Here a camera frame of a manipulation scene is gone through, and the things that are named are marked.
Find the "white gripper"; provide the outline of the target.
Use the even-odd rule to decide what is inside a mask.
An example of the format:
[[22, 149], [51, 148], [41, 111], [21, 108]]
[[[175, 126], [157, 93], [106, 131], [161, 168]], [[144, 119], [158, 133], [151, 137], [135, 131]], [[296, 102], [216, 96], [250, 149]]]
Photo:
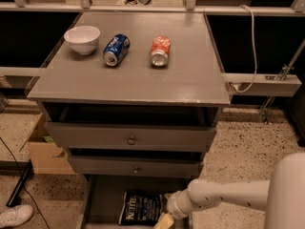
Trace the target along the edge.
[[153, 229], [170, 229], [174, 220], [186, 218], [194, 211], [194, 203], [191, 201], [188, 191], [177, 191], [171, 194], [167, 200], [167, 212], [162, 213]]

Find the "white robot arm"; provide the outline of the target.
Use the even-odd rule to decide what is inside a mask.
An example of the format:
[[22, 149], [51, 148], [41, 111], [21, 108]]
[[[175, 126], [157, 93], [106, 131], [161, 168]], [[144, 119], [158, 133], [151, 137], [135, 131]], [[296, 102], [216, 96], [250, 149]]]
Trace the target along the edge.
[[220, 202], [263, 211], [264, 229], [305, 229], [305, 154], [282, 158], [269, 180], [216, 183], [194, 179], [185, 190], [170, 195], [167, 211], [153, 229], [170, 229], [175, 221]]

